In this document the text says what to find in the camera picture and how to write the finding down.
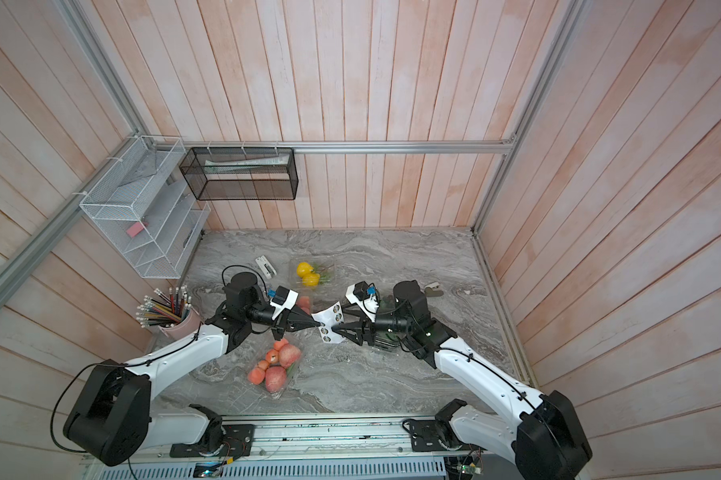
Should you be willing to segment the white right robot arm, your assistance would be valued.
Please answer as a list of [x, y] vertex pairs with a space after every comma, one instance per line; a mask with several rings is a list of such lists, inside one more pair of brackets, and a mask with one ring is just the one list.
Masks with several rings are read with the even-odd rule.
[[416, 281], [396, 284], [388, 309], [373, 286], [360, 282], [328, 312], [333, 334], [358, 345], [398, 346], [487, 405], [489, 413], [463, 401], [441, 410], [440, 423], [460, 443], [512, 462], [525, 479], [574, 479], [590, 462], [592, 450], [572, 402], [557, 390], [544, 394], [520, 382], [479, 355], [432, 315]]

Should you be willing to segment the yellow lemon lower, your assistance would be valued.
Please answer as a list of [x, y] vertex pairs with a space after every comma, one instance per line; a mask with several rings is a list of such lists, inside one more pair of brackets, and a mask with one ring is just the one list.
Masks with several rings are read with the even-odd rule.
[[302, 285], [307, 288], [316, 288], [318, 285], [320, 285], [320, 279], [322, 279], [322, 276], [320, 274], [314, 272], [304, 278], [302, 278]]

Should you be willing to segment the yellow lemon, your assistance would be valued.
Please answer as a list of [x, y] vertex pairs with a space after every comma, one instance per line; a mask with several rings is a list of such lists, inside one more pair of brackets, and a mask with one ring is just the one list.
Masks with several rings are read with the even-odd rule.
[[314, 273], [314, 268], [308, 262], [300, 262], [298, 267], [296, 267], [296, 274], [298, 274], [300, 278], [304, 278], [312, 273]]
[[320, 274], [314, 272], [304, 278], [302, 278], [302, 285], [307, 288], [316, 288], [318, 285], [320, 285], [320, 279], [322, 279], [322, 276]]

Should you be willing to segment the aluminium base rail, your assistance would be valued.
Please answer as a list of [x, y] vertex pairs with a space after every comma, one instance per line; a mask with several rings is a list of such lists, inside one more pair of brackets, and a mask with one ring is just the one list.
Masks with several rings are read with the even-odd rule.
[[467, 408], [450, 426], [433, 418], [350, 416], [234, 418], [216, 457], [156, 447], [108, 467], [84, 462], [86, 479], [472, 479], [511, 476], [517, 429]]

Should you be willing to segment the clear box of apples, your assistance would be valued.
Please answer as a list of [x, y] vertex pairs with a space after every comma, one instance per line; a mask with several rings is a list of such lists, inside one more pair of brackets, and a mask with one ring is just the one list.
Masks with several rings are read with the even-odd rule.
[[260, 352], [254, 357], [254, 363], [250, 365], [246, 379], [256, 392], [278, 399], [296, 377], [300, 360], [300, 346], [288, 338], [274, 340], [260, 348]]

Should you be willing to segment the pink cup of pencils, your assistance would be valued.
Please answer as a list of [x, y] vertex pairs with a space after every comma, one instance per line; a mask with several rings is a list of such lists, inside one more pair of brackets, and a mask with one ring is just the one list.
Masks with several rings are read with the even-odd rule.
[[168, 290], [154, 289], [144, 296], [136, 309], [136, 320], [142, 328], [158, 328], [164, 335], [180, 340], [202, 326], [202, 318], [192, 305], [190, 290], [185, 285]]

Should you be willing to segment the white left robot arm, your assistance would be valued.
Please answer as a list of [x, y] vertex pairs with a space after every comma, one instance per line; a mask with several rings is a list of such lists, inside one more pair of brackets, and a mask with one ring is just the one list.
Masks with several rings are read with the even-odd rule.
[[238, 348], [256, 325], [276, 339], [322, 325], [298, 305], [298, 292], [280, 287], [267, 296], [252, 272], [232, 276], [224, 293], [216, 314], [186, 337], [126, 363], [88, 366], [90, 376], [62, 428], [64, 438], [107, 466], [154, 446], [187, 445], [202, 456], [218, 454], [224, 445], [220, 414], [198, 404], [188, 413], [157, 414], [150, 410], [152, 400], [190, 371]]

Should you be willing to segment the pink eraser on shelf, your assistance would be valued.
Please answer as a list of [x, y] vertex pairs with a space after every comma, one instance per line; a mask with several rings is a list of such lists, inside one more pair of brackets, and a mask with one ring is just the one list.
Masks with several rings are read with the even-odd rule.
[[126, 228], [126, 235], [129, 238], [136, 238], [142, 231], [146, 230], [146, 222], [136, 221]]

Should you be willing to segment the black mesh wall basket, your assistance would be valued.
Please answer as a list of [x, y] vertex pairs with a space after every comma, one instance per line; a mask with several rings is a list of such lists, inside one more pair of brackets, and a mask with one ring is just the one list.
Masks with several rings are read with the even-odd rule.
[[292, 201], [300, 184], [294, 152], [280, 147], [192, 147], [180, 172], [200, 201]]

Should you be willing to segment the small brown white object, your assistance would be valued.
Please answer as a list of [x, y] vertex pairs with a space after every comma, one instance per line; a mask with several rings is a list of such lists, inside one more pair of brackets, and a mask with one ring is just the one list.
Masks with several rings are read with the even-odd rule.
[[424, 294], [428, 298], [436, 298], [444, 296], [444, 291], [439, 282], [431, 282], [424, 286]]

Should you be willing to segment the clear box of lemons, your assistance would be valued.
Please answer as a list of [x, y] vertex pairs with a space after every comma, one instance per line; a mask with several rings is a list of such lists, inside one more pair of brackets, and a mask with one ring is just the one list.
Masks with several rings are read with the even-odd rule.
[[326, 290], [334, 283], [336, 264], [324, 257], [292, 259], [288, 266], [290, 285], [297, 290]]

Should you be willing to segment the white mesh wall shelf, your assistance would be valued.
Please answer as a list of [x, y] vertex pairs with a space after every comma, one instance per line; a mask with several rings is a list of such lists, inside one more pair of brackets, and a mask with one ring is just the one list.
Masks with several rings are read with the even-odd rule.
[[[136, 135], [110, 157], [86, 188], [80, 208], [144, 279], [184, 278], [210, 216], [182, 176], [174, 177], [186, 146], [179, 137]], [[126, 228], [146, 222], [136, 238]]]

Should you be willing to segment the yellow lemon upper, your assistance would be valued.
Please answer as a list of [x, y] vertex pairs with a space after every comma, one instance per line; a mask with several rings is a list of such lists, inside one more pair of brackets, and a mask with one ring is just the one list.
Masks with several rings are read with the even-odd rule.
[[314, 273], [314, 268], [308, 262], [300, 262], [298, 267], [296, 267], [296, 274], [298, 274], [300, 278], [304, 278], [312, 273]]

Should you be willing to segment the clear box of tomatoes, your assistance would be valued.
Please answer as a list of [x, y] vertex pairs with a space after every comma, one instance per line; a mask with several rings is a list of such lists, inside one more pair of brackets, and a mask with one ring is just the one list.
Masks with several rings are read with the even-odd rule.
[[306, 315], [312, 314], [312, 300], [305, 295], [298, 296], [296, 299], [296, 308]]

